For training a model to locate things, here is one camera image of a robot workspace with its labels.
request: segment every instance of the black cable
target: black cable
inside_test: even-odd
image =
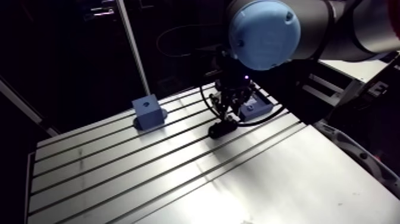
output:
[[[285,107],[283,105],[281,105],[281,107],[277,111],[275,111],[273,114],[269,115],[268,117],[265,117],[261,120],[258,120],[256,122],[252,122],[252,123],[239,123],[238,127],[251,127],[251,126],[256,126],[256,125],[262,124],[262,123],[267,122],[267,121],[271,120],[272,118],[278,116],[284,109],[285,109]]]
[[[170,57],[170,58],[182,58],[182,57],[187,57],[190,56],[191,53],[186,53],[186,54],[180,54],[180,55],[171,55],[171,54],[167,54],[165,53],[161,48],[160,48],[160,39],[167,33],[177,30],[177,29],[182,29],[182,28],[186,28],[186,27],[201,27],[201,26],[222,26],[221,23],[210,23],[210,24],[188,24],[188,25],[184,25],[184,26],[176,26],[174,28],[170,28],[164,32],[162,32],[162,34],[160,34],[157,37],[157,40],[155,41],[155,46],[157,47],[158,52],[162,53],[164,56],[166,57]]]

